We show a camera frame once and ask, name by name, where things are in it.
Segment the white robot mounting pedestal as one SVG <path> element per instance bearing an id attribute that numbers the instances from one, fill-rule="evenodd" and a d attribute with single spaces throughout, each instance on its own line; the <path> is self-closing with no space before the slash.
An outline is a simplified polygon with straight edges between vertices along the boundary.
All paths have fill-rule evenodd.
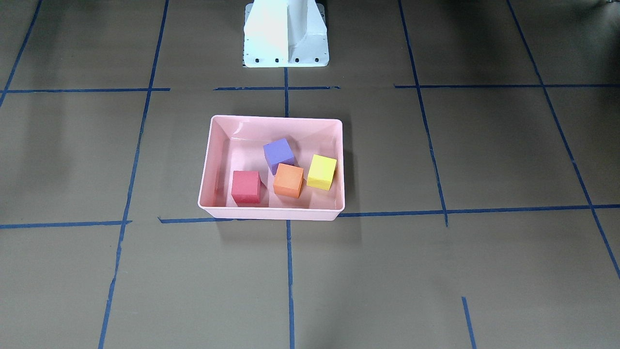
<path id="1" fill-rule="evenodd" d="M 243 30 L 245 67 L 324 67 L 330 61 L 326 9 L 315 0 L 254 0 L 245 6 Z"/>

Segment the orange foam block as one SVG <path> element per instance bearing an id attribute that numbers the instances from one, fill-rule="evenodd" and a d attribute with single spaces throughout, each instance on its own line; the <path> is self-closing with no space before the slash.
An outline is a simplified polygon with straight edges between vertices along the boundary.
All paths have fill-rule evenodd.
<path id="1" fill-rule="evenodd" d="M 304 169 L 280 163 L 273 179 L 273 192 L 279 196 L 299 198 L 302 191 Z"/>

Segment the red foam block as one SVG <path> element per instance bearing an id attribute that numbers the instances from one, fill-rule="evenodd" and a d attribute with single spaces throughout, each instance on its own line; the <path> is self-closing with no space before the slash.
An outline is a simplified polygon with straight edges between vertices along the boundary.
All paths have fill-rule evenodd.
<path id="1" fill-rule="evenodd" d="M 237 204 L 259 204 L 262 181 L 257 171 L 234 171 L 232 173 L 231 197 Z"/>

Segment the pink plastic bin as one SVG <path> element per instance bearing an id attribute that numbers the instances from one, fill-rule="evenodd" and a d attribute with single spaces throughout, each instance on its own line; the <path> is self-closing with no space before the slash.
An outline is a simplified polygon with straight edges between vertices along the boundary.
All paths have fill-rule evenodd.
<path id="1" fill-rule="evenodd" d="M 313 155 L 336 159 L 330 190 L 302 186 L 298 198 L 273 192 L 264 145 L 287 139 L 295 165 L 308 172 Z M 235 171 L 261 175 L 261 201 L 237 204 Z M 199 207 L 218 219 L 332 221 L 345 208 L 343 124 L 338 119 L 214 115 L 200 184 Z"/>

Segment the purple foam block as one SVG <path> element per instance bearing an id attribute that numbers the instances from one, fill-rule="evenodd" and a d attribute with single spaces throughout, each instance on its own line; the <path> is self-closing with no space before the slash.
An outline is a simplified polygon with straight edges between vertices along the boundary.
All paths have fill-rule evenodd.
<path id="1" fill-rule="evenodd" d="M 286 138 L 264 145 L 263 154 L 273 176 L 277 174 L 279 164 L 295 165 L 295 156 Z"/>

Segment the yellow foam block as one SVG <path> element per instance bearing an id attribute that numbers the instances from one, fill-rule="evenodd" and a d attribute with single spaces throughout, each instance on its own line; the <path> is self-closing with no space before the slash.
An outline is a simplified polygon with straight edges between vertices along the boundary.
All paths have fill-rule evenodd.
<path id="1" fill-rule="evenodd" d="M 312 156 L 306 184 L 308 187 L 328 191 L 334 181 L 337 160 L 318 154 Z"/>

